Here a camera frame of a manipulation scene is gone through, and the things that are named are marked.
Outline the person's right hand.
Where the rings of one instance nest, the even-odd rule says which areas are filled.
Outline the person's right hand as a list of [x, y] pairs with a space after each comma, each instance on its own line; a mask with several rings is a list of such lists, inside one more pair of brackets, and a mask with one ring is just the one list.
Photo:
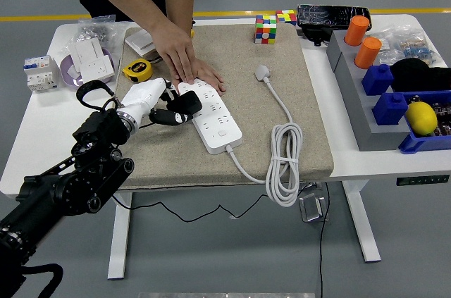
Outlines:
[[190, 36], [169, 20], [157, 23], [149, 32], [171, 77], [175, 81], [192, 83], [195, 55]]

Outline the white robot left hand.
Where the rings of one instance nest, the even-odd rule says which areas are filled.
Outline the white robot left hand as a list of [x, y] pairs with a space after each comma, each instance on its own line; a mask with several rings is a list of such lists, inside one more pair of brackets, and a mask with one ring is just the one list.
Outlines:
[[184, 114], [180, 111], [156, 109], [159, 99], [173, 105], [180, 101], [172, 84], [166, 79], [159, 77], [133, 85], [123, 97], [122, 107], [117, 110], [119, 118], [123, 121], [129, 132], [138, 131], [142, 119], [148, 117], [151, 124], [176, 126], [193, 119], [192, 114]]

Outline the person's left hand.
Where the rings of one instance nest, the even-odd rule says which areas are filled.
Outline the person's left hand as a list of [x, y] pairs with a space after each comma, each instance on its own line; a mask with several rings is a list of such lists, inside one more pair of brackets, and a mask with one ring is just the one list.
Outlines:
[[174, 66], [170, 69], [172, 83], [176, 89], [178, 89], [178, 85], [181, 82], [193, 85], [194, 80], [199, 79], [212, 86], [220, 96], [226, 92], [226, 88], [223, 84], [224, 79], [205, 61], [194, 57], [190, 60], [190, 69], [191, 73], [187, 73], [186, 70], [183, 70], [182, 66]]

